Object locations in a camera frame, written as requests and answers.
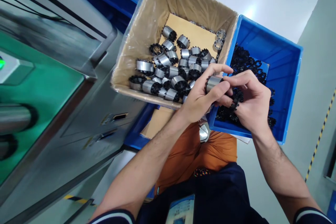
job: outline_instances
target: pile of metal parts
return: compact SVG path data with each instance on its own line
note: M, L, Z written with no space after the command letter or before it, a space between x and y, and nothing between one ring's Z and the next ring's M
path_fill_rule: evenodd
M220 30L218 33L223 35L225 31ZM152 61L136 60L136 69L142 75L130 77L129 86L131 89L159 96L165 100L184 103L195 81L209 64L217 63L218 54L215 59L208 49L201 50L199 47L189 49L189 39L182 34L176 40L177 34L169 26L162 29L162 35L166 38L162 44L155 43L149 47L153 56ZM180 59L176 54L175 40L180 48ZM216 52L220 52L223 47L224 42L220 41L220 43L214 43L213 48Z
M256 75L258 80L262 84L266 85L267 74L260 68L261 65L262 62L260 60L255 60L254 58L252 58L247 50L244 50L243 47L238 46L238 44L236 43L230 65L234 71L232 75L236 75L238 73L250 69ZM271 96L274 96L275 90L272 88L270 90L272 92ZM231 98L234 100L234 103L236 102L241 103L244 101L243 92L238 87L236 87L233 89L233 96ZM273 105L274 105L274 98L271 97L269 101L269 106L271 107ZM268 111L268 125L271 129L273 129L274 125L276 124L276 120L273 117L271 117L272 113L273 110L270 108ZM232 108L221 106L218 109L216 119L220 121L228 121L237 126L243 127L238 117L234 113L234 110L232 110Z

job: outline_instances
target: floor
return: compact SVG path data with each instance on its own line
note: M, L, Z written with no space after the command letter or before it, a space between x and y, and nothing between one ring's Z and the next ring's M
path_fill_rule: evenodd
M303 177L307 174L336 87L334 13L336 13L334 0L319 0L298 42L304 47L304 53L287 140L282 149ZM331 193L336 190L336 184L323 177L336 141L335 122L336 105L328 116L307 181L311 194L325 213ZM270 223L286 223L287 219L263 177L253 142L249 144L238 142L238 164L246 174L251 205ZM96 178L93 184L97 184L98 181ZM46 219L49 219L48 223L51 224L62 223L80 207L80 204L61 200L54 206L58 206L57 210L50 208L31 223L45 223ZM94 207L87 208L74 223L84 223L93 211ZM55 212L63 214L50 219L49 216L55 215Z

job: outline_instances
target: finger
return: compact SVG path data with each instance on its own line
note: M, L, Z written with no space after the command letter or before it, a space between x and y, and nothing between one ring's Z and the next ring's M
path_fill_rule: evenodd
M212 103L219 100L229 90L229 88L230 84L226 81L217 84L206 96L204 96L204 102L207 106L210 106Z
M211 63L209 67L205 70L205 72L201 75L201 77L198 78L198 80L195 83L195 86L197 85L200 88L203 88L209 76L212 76L216 72L225 72L231 74L233 73L233 69L225 64Z

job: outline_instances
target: blue container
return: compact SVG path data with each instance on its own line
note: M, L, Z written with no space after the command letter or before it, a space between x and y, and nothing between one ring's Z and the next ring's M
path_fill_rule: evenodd
M248 50L251 57L263 62L262 68L267 73L266 86L275 90L271 116L277 122L273 128L273 135L282 145L286 140L303 48L243 15L238 19L227 56L227 65L231 64L236 42ZM218 108L214 107L207 115L211 130L252 137L250 131L245 128L216 120L217 110Z

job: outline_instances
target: green indicator light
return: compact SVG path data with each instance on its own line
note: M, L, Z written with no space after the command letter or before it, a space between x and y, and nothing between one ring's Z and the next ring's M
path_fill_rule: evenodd
M0 70L5 66L6 62L0 57Z

